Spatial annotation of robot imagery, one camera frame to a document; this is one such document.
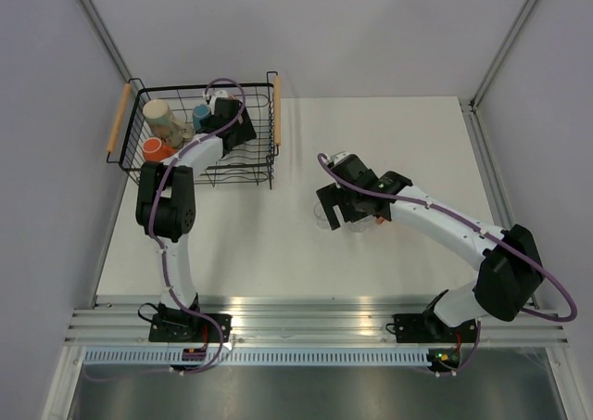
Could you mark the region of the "faceted clear glass cup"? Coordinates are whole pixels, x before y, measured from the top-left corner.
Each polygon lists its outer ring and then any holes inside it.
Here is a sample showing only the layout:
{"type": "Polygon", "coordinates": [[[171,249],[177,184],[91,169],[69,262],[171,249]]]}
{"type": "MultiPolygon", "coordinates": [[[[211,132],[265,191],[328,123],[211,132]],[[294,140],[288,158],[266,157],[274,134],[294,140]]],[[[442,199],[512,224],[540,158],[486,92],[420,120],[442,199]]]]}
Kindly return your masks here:
{"type": "Polygon", "coordinates": [[[366,217],[355,221],[353,223],[347,223],[347,228],[349,231],[353,233],[361,233],[369,228],[372,228],[374,225],[374,218],[373,217],[366,217]]]}

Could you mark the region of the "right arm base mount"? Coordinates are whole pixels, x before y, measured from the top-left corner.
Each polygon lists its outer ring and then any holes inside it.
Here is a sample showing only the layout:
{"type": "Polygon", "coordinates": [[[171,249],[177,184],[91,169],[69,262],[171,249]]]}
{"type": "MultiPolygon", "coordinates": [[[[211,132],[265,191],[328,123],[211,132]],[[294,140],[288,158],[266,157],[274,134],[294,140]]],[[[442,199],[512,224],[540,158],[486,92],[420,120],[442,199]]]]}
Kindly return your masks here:
{"type": "Polygon", "coordinates": [[[447,293],[438,294],[421,313],[396,313],[385,331],[396,338],[398,344],[470,344],[478,339],[475,320],[449,327],[435,315],[435,306],[447,293]]]}

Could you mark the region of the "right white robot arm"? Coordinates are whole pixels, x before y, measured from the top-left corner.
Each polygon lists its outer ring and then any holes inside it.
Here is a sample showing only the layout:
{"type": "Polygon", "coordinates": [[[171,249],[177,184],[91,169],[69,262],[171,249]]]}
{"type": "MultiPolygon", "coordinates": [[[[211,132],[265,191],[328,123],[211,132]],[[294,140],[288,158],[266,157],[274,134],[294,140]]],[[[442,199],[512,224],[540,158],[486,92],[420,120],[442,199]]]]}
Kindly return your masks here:
{"type": "Polygon", "coordinates": [[[331,229],[369,219],[399,222],[476,271],[473,281],[441,291],[424,309],[423,331],[432,340],[443,341],[457,326],[483,316],[513,321],[543,283],[535,240],[521,225],[504,229],[471,219],[397,172],[377,175],[354,154],[320,154],[318,160],[333,178],[316,192],[331,229]]]}

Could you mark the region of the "blue mug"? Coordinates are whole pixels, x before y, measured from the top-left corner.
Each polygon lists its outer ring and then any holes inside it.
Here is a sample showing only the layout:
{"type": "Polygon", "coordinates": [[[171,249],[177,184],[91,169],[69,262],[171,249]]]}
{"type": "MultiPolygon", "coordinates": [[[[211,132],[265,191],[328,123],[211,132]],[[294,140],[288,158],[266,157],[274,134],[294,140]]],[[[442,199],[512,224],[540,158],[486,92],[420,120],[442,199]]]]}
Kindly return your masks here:
{"type": "Polygon", "coordinates": [[[196,134],[203,133],[210,123],[211,111],[207,104],[199,104],[192,110],[192,122],[196,134]]]}

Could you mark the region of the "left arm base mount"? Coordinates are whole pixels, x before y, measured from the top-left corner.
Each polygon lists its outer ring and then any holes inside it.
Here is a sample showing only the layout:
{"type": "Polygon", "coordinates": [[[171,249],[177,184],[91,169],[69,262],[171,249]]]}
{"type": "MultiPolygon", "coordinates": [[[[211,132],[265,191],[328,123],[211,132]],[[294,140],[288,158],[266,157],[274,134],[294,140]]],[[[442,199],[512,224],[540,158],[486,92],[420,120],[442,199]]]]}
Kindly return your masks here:
{"type": "Polygon", "coordinates": [[[138,317],[150,324],[148,340],[159,343],[227,342],[233,317],[228,313],[205,313],[212,319],[190,315],[180,309],[147,302],[137,311],[138,317]]]}

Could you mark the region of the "small clear glass cup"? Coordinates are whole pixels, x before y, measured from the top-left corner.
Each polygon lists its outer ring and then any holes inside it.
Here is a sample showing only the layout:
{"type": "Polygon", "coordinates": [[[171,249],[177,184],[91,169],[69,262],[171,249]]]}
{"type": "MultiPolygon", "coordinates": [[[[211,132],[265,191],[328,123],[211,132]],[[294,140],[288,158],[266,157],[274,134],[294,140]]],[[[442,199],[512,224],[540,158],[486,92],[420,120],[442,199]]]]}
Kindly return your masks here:
{"type": "Polygon", "coordinates": [[[325,211],[324,211],[322,204],[320,202],[317,202],[315,204],[313,212],[314,212],[314,216],[316,218],[317,226],[322,230],[330,230],[331,226],[328,222],[325,211]]]}

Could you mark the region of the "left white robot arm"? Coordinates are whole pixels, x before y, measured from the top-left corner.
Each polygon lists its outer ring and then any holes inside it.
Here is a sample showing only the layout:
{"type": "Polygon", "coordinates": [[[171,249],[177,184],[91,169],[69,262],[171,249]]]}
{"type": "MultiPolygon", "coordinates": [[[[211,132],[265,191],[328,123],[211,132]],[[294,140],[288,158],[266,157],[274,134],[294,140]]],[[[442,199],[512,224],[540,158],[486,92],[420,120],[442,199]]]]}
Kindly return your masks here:
{"type": "Polygon", "coordinates": [[[196,178],[236,147],[256,138],[243,100],[224,92],[198,107],[198,125],[180,122],[162,99],[143,108],[153,135],[142,144],[135,219],[158,244],[163,292],[159,309],[176,313],[170,331],[191,342],[202,331],[199,299],[192,281],[188,239],[196,221],[196,178]]]}

